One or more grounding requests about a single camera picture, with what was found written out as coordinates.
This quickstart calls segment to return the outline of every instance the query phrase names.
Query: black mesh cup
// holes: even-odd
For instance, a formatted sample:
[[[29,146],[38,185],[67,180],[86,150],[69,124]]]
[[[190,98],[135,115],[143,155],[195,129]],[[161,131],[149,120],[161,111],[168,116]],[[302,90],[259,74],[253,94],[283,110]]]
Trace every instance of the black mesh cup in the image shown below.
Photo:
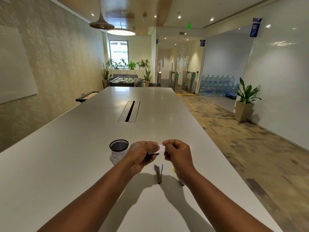
[[[118,139],[109,145],[113,155],[113,164],[117,164],[127,153],[129,142],[127,140]]]

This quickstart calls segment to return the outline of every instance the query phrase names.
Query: foosball table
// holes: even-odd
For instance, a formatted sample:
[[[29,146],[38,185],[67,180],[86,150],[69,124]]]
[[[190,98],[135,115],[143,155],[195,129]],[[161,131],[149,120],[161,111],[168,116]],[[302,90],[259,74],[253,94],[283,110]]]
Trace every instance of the foosball table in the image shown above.
[[[107,81],[107,86],[118,86],[118,87],[142,87],[142,83],[145,82],[144,79],[137,77],[117,77],[110,78]]]

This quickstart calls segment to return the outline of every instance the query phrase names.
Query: plant pot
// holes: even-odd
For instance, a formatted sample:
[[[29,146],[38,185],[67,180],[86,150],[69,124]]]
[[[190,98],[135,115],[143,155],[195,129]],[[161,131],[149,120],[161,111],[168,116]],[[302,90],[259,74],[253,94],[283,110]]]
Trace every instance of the plant pot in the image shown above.
[[[103,80],[103,87],[104,87],[104,89],[107,88],[107,80]]]
[[[239,122],[247,121],[253,105],[254,103],[246,103],[243,105],[242,102],[237,101],[235,110],[235,120]]]

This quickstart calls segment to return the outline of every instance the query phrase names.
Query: pendant lamp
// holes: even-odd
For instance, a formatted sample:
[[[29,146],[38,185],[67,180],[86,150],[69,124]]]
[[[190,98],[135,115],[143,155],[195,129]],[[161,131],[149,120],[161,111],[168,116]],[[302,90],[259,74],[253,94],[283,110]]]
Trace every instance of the pendant lamp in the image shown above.
[[[89,25],[93,28],[96,28],[96,29],[104,29],[104,30],[114,29],[115,26],[107,23],[105,21],[105,19],[103,18],[102,11],[101,11],[101,0],[99,0],[99,3],[100,3],[100,17],[99,17],[98,21],[89,23]]]

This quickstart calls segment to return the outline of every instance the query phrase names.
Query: wooden ceiling panel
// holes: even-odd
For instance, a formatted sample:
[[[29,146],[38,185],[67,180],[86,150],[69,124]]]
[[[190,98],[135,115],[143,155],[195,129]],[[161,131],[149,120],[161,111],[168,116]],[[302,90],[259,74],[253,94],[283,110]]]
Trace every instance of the wooden ceiling panel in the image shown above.
[[[99,0],[60,0],[92,22],[100,14]],[[147,27],[163,26],[172,0],[101,0],[105,20],[116,28],[133,30],[136,34],[148,34]],[[143,14],[147,13],[146,22]]]

